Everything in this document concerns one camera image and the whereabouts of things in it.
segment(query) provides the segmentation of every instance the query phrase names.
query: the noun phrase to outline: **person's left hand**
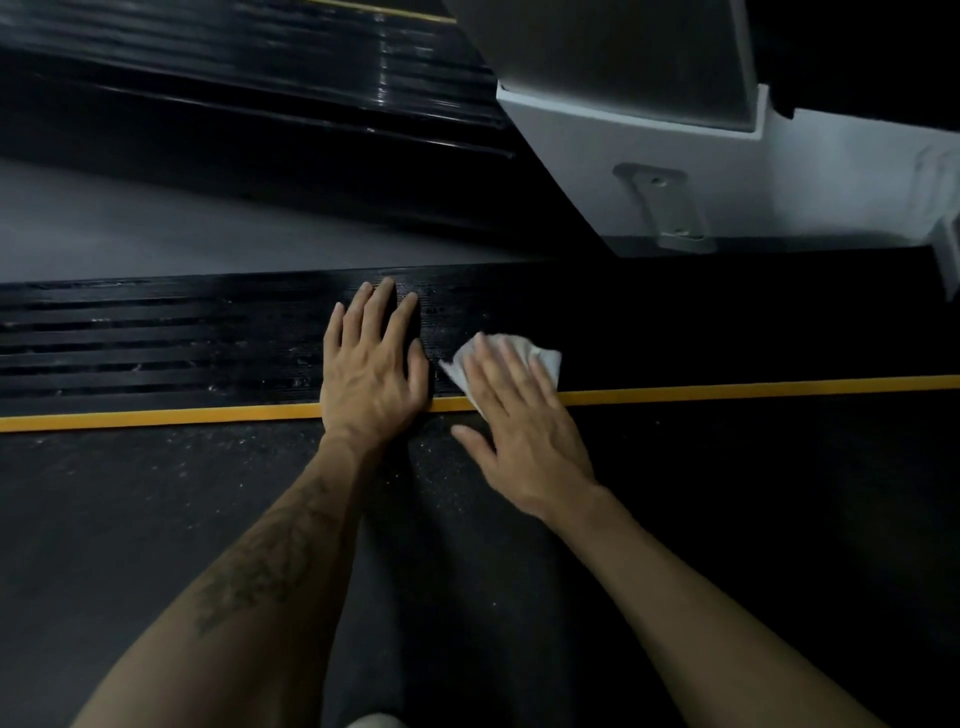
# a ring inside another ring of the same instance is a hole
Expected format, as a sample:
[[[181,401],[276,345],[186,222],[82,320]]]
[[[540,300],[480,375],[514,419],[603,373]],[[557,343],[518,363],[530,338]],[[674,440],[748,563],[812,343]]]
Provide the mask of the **person's left hand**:
[[[324,336],[324,437],[345,438],[362,450],[385,446],[427,401],[430,365],[420,339],[410,345],[409,376],[403,375],[403,339],[417,305],[416,293],[400,302],[380,337],[393,291],[389,278],[375,292],[364,283],[346,311],[342,303],[334,306]]]

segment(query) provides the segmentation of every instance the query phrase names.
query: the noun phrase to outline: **forearm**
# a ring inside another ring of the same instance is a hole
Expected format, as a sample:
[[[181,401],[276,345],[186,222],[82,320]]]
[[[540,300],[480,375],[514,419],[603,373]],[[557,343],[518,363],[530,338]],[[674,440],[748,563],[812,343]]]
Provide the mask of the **forearm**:
[[[551,523],[631,624],[687,724],[878,726],[802,655],[591,485]]]
[[[114,666],[76,726],[307,719],[319,708],[375,460],[324,438],[297,481]]]

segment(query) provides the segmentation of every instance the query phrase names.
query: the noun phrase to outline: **finger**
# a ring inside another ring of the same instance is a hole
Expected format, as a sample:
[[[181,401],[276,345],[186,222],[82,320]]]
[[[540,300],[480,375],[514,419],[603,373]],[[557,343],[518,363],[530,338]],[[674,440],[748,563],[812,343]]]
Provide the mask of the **finger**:
[[[344,329],[344,305],[339,301],[333,306],[330,323],[324,334],[324,364],[330,361],[340,350],[340,333]]]
[[[357,342],[360,341],[360,327],[363,324],[363,307],[367,304],[367,301],[370,300],[372,293],[373,286],[369,281],[364,281],[364,284],[357,289],[353,301],[350,302],[350,308],[347,309],[347,314],[344,316],[344,334],[341,346],[355,347]]]
[[[555,409],[563,409],[564,405],[557,396],[557,388],[553,385],[553,379],[550,378],[550,373],[546,371],[546,367],[543,366],[539,356],[530,357],[530,374],[533,375],[534,381],[543,394],[543,401]]]
[[[503,408],[510,412],[511,409],[522,404],[522,399],[516,390],[514,381],[493,352],[493,347],[487,337],[478,333],[474,337],[473,348],[476,351],[477,363],[483,368],[483,373],[496,394],[496,398],[503,402]]]
[[[464,446],[467,454],[473,458],[473,462],[480,466],[484,477],[489,481],[496,469],[496,453],[487,442],[487,438],[463,425],[454,425],[450,428],[450,434],[454,439]]]
[[[403,346],[403,339],[407,335],[407,327],[410,326],[410,318],[414,315],[417,308],[417,294],[408,293],[403,297],[403,301],[396,307],[390,315],[390,323],[387,324],[387,332],[383,335],[383,343],[398,350]]]
[[[383,312],[387,310],[387,302],[394,293],[394,280],[389,276],[380,281],[376,291],[370,296],[363,307],[363,326],[361,338],[364,341],[379,342],[380,332],[383,330]]]
[[[430,362],[423,352],[423,343],[420,339],[410,342],[410,349],[407,351],[407,372],[410,396],[417,409],[421,410],[426,406],[426,400],[430,394]]]
[[[534,381],[523,362],[520,361],[520,355],[516,353],[514,345],[510,339],[503,339],[500,342],[500,350],[503,352],[503,360],[507,364],[507,371],[514,381],[516,389],[527,404],[543,404],[543,393],[540,386]]]
[[[467,374],[467,389],[470,396],[473,397],[473,401],[476,402],[477,409],[491,425],[500,422],[507,412],[503,408],[503,403],[491,388],[487,381],[487,375],[484,374],[483,368],[473,354],[464,357],[464,372]]]

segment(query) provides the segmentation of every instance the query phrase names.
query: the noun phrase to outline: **gray floor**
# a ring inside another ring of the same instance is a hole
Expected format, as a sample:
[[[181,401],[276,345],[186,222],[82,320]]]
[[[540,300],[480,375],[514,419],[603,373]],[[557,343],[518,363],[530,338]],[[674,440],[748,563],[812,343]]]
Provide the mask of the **gray floor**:
[[[0,282],[530,259],[516,251],[0,160]]]

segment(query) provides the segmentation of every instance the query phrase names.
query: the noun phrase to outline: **yellow stripe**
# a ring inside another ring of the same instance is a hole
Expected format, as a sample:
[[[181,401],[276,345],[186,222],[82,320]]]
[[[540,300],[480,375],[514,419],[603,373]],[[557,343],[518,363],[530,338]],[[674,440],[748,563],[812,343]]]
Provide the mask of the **yellow stripe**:
[[[310,3],[320,3],[321,5],[332,5],[334,8],[347,8],[352,11],[361,12],[379,12],[383,15],[395,15],[397,17],[412,17],[417,20],[427,20],[431,23],[446,23],[456,25],[456,18],[446,17],[445,15],[431,15],[427,12],[402,11],[398,8],[381,8],[377,5],[365,5],[364,3],[349,3],[344,0],[307,0]]]
[[[567,406],[585,404],[637,404],[641,402],[749,400],[764,397],[862,395],[884,392],[922,392],[960,389],[960,375],[885,376],[873,379],[818,379],[813,381],[760,382],[757,384],[695,384],[685,387],[599,389],[561,392]],[[473,409],[466,397],[437,397],[430,412],[465,412]],[[305,420],[320,417],[318,404],[257,404],[248,407],[198,407],[155,409],[141,412],[91,412],[79,415],[28,415],[0,418],[0,432],[37,432],[99,427],[149,425],[200,425],[210,423]]]

